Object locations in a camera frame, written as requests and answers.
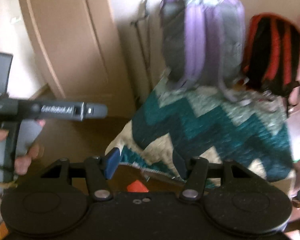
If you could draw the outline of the teal cream zigzag blanket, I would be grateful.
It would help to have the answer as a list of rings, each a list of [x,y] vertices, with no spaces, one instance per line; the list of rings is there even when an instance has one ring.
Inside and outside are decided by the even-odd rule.
[[[281,98],[240,96],[251,103],[229,102],[213,87],[170,90],[161,79],[108,150],[118,148],[123,165],[178,181],[193,157],[231,159],[290,193],[296,172]]]

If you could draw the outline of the beige wardrobe door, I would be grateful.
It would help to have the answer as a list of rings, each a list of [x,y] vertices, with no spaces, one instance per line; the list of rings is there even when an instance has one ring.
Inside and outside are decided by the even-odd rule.
[[[135,113],[119,32],[108,0],[19,0],[36,64],[54,95]]]

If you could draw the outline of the black red backpack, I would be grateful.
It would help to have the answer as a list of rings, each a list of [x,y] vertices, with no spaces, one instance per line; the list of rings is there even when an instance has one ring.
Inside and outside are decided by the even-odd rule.
[[[259,92],[269,91],[296,106],[300,102],[299,65],[299,28],[277,14],[253,16],[242,63],[247,86]]]

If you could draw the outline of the purple grey backpack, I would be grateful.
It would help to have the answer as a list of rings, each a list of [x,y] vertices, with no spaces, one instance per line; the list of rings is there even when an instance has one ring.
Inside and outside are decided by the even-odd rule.
[[[218,88],[231,102],[245,43],[240,0],[162,0],[162,54],[171,89]]]

